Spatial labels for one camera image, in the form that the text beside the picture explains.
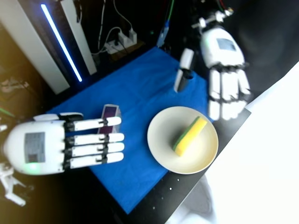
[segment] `blue led light strip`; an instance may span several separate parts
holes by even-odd
[[[64,51],[64,54],[65,54],[67,60],[69,61],[71,67],[73,68],[73,70],[74,70],[74,72],[75,72],[75,74],[76,74],[79,82],[82,82],[82,78],[81,78],[81,76],[80,76],[80,74],[79,74],[79,72],[78,72],[78,70],[77,70],[77,68],[76,68],[76,66],[75,66],[75,64],[74,64],[74,62],[73,62],[73,60],[72,60],[69,52],[68,52],[68,50],[65,47],[64,42],[61,39],[61,36],[60,36],[60,34],[59,34],[59,32],[58,32],[58,30],[57,30],[57,28],[56,28],[56,26],[55,26],[55,24],[54,24],[54,22],[52,20],[52,17],[50,15],[50,13],[49,13],[46,5],[45,4],[41,4],[41,7],[42,7],[43,13],[45,14],[45,16],[46,16],[46,18],[47,18],[47,20],[48,20],[48,22],[49,22],[49,24],[50,24],[53,32],[54,32],[54,34],[55,34],[55,36],[56,36],[56,38],[57,38],[57,40],[58,40],[58,42],[59,42],[59,44],[60,44],[60,46],[62,48],[62,50]]]

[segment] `gray label on robotic hand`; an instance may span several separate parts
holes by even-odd
[[[236,51],[234,42],[224,38],[217,38],[218,46],[222,50]]]
[[[45,162],[45,132],[25,134],[25,162]]]

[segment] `white floor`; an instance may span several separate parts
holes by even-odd
[[[251,116],[167,224],[299,224],[298,86],[299,63],[248,105]]]

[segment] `small rectangular box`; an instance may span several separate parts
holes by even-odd
[[[118,105],[113,104],[105,104],[104,109],[102,112],[101,118],[110,118],[110,117],[120,117],[121,118],[121,111]],[[120,124],[116,126],[106,126],[101,127],[98,130],[99,134],[109,134],[109,133],[118,133],[120,130]]]

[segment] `power strip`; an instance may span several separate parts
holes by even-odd
[[[118,39],[122,43],[122,45],[120,43],[118,45],[116,45],[115,41],[110,41],[108,43],[105,43],[105,48],[107,49],[108,54],[110,54],[110,55],[114,54],[118,51],[124,50],[124,47],[129,48],[129,47],[137,44],[137,33],[133,30],[130,30],[129,37],[127,37],[123,33],[119,32]]]

